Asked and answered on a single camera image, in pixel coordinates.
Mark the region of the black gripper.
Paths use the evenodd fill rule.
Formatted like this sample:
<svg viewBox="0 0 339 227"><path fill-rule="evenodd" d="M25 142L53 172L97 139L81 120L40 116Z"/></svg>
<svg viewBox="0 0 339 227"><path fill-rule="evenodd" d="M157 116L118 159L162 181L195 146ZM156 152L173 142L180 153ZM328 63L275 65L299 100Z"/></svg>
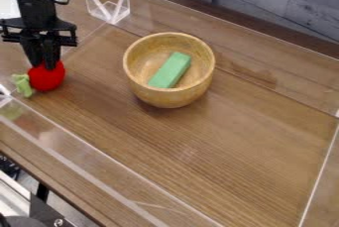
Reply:
<svg viewBox="0 0 339 227"><path fill-rule="evenodd" d="M45 69L53 70L61 55L61 46L74 47L77 45L77 26L61 19L56 19L45 28L28 28L21 18L0 19L0 28L2 31L2 41L18 43L21 32L29 31L38 34L44 43L37 39L22 39L20 44L28 57L32 67L42 62L42 48ZM45 39L48 33L53 34L53 38Z"/></svg>

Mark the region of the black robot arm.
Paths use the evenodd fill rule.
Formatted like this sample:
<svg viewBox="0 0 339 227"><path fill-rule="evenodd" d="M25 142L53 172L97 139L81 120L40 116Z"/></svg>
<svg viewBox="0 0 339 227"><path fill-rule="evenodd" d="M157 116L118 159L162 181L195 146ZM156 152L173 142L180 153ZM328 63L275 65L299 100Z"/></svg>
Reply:
<svg viewBox="0 0 339 227"><path fill-rule="evenodd" d="M53 70L61 58L61 47L77 45L77 26L61 20L56 5L70 0L16 0L20 16L0 19L4 42L18 43L32 67Z"/></svg>

